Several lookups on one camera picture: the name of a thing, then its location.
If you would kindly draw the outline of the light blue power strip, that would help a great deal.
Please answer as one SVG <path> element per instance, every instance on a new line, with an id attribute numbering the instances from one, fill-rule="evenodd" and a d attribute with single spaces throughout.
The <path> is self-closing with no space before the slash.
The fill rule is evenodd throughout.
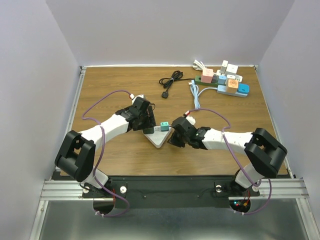
<path id="1" fill-rule="evenodd" d="M 199 86 L 196 85 L 194 83 L 194 81 L 189 82 L 188 84 L 190 86 L 190 91 L 191 91 L 191 94 L 193 96 L 193 103 L 194 103 L 194 108 L 195 109 L 199 109 L 201 107 L 199 98 L 200 98 L 200 95 L 206 90 L 216 90 L 216 92 L 219 93 L 219 94 L 235 96 L 235 97 L 241 97 L 241 98 L 246 98 L 248 96 L 246 94 L 241 94 L 239 92 L 228 93 L 228 92 L 226 92 L 226 86 L 225 85 L 218 85 L 218 87 L 205 87 L 204 89 L 199 90 Z"/>

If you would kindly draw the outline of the white triangular power strip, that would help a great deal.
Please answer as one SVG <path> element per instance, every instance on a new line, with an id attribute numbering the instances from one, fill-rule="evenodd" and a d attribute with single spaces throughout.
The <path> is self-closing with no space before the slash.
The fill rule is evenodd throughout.
<path id="1" fill-rule="evenodd" d="M 170 135 L 172 128 L 169 131 L 161 132 L 160 125 L 154 127 L 154 134 L 143 134 L 157 149 L 161 148 L 166 139 Z"/>

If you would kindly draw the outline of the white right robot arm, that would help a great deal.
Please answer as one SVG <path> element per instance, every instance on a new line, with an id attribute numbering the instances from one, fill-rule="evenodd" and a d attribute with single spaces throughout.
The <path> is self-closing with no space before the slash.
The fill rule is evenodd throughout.
<path id="1" fill-rule="evenodd" d="M 242 195 L 262 178 L 274 179 L 287 156 L 287 149 L 266 129 L 253 132 L 219 131 L 210 127 L 195 127 L 193 117 L 178 117 L 172 122 L 174 129 L 168 143 L 183 148 L 189 145 L 202 150 L 229 150 L 232 155 L 246 155 L 250 161 L 240 167 L 230 182 L 231 192 Z"/>

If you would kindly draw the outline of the dark green charger plug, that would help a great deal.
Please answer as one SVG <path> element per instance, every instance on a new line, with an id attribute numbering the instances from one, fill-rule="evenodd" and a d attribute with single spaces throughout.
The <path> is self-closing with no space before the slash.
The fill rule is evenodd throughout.
<path id="1" fill-rule="evenodd" d="M 145 135 L 152 135 L 155 133 L 155 127 L 145 128 L 142 130 Z"/>

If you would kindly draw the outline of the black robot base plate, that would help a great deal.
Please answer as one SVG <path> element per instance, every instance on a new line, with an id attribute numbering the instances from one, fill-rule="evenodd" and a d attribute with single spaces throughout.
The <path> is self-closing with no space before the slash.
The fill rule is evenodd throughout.
<path id="1" fill-rule="evenodd" d="M 111 176 L 105 187 L 121 198 L 88 183 L 81 187 L 99 209 L 229 208 L 232 198 L 260 195 L 236 185 L 232 175 Z"/>

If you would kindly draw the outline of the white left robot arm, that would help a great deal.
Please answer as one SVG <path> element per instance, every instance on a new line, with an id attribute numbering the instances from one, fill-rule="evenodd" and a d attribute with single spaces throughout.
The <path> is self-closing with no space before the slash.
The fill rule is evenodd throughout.
<path id="1" fill-rule="evenodd" d="M 94 166 L 96 149 L 131 130 L 153 128 L 156 125 L 153 109 L 153 103 L 137 96 L 132 105 L 116 111 L 96 126 L 81 132 L 69 131 L 54 164 L 77 182 L 92 185 L 100 197 L 108 196 L 111 193 L 109 177 Z"/>

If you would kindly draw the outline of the teal usb charger plug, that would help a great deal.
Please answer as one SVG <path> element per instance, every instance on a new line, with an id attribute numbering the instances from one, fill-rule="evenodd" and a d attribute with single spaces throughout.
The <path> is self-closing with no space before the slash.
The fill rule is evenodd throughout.
<path id="1" fill-rule="evenodd" d="M 169 130 L 170 130 L 170 126 L 169 126 L 169 123 L 167 121 L 160 123 L 160 131 L 161 132 L 167 132 Z"/>

